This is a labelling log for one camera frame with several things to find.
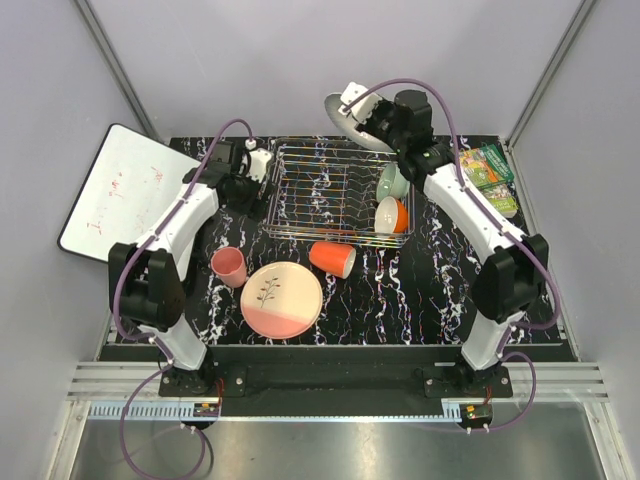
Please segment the pale green bowl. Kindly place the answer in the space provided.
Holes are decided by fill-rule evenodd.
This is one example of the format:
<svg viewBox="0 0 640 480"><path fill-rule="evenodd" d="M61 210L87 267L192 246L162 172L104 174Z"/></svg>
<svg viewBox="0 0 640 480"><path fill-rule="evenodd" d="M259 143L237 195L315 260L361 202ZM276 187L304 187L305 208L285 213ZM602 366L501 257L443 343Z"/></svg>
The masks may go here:
<svg viewBox="0 0 640 480"><path fill-rule="evenodd" d="M401 174L397 164L389 162L379 177L376 186L376 201L380 203L386 197L402 200L409 193L410 186L410 182Z"/></svg>

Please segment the white scalloped plate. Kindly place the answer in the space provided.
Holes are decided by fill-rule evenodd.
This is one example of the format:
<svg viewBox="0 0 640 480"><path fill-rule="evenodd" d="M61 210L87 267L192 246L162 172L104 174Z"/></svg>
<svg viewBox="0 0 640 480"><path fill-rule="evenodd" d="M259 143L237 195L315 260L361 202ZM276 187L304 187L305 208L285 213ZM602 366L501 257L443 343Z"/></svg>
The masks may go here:
<svg viewBox="0 0 640 480"><path fill-rule="evenodd" d="M338 93L329 94L324 100L325 111L329 119L342 134L366 150L384 153L393 152L393 150L381 140L374 138L366 132L359 132L356 129L356 120L350 114L342 114L340 112L341 106L342 102Z"/></svg>

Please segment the white and orange bowl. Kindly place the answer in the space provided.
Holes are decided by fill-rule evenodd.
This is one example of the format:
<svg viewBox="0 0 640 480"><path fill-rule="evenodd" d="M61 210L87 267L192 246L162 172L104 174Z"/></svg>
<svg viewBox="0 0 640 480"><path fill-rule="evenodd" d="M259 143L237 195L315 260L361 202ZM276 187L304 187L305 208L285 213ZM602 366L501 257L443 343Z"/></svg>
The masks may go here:
<svg viewBox="0 0 640 480"><path fill-rule="evenodd" d="M391 196L381 200L374 218L375 233L386 235L404 233L408 223L408 210L402 202Z"/></svg>

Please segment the chrome wire dish rack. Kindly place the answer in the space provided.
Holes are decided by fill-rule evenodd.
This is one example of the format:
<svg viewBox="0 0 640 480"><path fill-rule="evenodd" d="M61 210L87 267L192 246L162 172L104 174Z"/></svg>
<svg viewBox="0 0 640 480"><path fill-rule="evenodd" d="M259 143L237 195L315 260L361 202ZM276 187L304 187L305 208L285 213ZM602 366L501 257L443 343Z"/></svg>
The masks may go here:
<svg viewBox="0 0 640 480"><path fill-rule="evenodd" d="M405 231L374 231L377 183L393 153L367 150L344 137L277 137L269 148L274 191L263 229L271 237L400 248L413 233L413 190L402 199Z"/></svg>

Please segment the pink plastic cup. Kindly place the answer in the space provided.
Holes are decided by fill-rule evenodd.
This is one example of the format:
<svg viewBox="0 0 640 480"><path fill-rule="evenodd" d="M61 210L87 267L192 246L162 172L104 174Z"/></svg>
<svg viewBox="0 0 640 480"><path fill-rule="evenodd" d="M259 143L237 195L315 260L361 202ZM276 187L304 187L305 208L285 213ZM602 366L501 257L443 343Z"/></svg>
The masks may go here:
<svg viewBox="0 0 640 480"><path fill-rule="evenodd" d="M211 258L211 269L225 285L231 288L242 287L248 277L244 255L235 247L217 250Z"/></svg>

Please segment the pink plate with twig motif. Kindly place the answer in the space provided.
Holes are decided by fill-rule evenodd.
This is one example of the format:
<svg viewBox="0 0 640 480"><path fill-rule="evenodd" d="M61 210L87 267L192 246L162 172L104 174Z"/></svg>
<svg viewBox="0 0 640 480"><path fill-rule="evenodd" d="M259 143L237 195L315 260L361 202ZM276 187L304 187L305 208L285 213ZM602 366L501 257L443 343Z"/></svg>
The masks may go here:
<svg viewBox="0 0 640 480"><path fill-rule="evenodd" d="M307 331L323 306L319 280L306 267L274 262L257 270L245 284L240 307L244 320L257 334L287 340Z"/></svg>

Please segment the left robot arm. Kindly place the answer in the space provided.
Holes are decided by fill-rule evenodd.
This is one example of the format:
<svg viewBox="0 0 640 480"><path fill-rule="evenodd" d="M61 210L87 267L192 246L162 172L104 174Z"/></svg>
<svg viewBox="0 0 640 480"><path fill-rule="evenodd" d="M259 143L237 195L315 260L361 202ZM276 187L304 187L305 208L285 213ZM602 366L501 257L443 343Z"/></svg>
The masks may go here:
<svg viewBox="0 0 640 480"><path fill-rule="evenodd" d="M193 395L208 394L216 382L212 355L184 314L183 282L196 236L221 207L261 219L273 191L273 161L273 153L253 140L218 142L184 175L175 200L145 234L109 250L109 306L118 333L156 345L165 369L180 374Z"/></svg>

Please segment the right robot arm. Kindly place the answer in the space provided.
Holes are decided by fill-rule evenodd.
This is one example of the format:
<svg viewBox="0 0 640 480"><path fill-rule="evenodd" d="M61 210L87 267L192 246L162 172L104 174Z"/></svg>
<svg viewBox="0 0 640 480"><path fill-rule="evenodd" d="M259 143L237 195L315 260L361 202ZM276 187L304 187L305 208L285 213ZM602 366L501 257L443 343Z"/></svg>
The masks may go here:
<svg viewBox="0 0 640 480"><path fill-rule="evenodd" d="M471 287L476 316L448 376L460 393L476 396L495 376L512 329L542 293L548 243L526 235L483 197L466 176L455 141L435 140L425 92L403 90L393 100L370 93L354 110L357 130L396 154L404 177L450 217L481 262Z"/></svg>

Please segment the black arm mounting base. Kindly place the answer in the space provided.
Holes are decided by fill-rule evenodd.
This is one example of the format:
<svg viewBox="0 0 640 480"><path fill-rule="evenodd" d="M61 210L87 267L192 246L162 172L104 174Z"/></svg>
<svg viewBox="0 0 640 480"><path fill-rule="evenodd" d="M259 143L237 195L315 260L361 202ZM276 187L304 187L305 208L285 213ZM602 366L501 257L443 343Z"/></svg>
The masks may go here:
<svg viewBox="0 0 640 480"><path fill-rule="evenodd" d="M205 372L168 373L163 397L222 395L226 417L400 417L443 413L441 401L513 396L508 370L473 374L446 346L219 346Z"/></svg>

